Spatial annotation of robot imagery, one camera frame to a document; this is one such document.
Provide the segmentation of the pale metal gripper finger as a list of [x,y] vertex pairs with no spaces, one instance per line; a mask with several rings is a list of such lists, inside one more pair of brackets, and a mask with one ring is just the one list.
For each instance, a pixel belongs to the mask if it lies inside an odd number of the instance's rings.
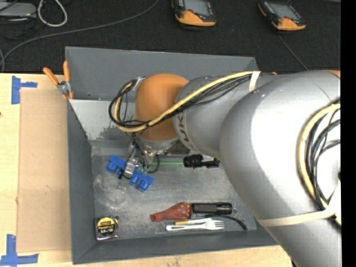
[[123,176],[127,179],[131,179],[137,168],[137,160],[127,160],[125,168],[123,170]]

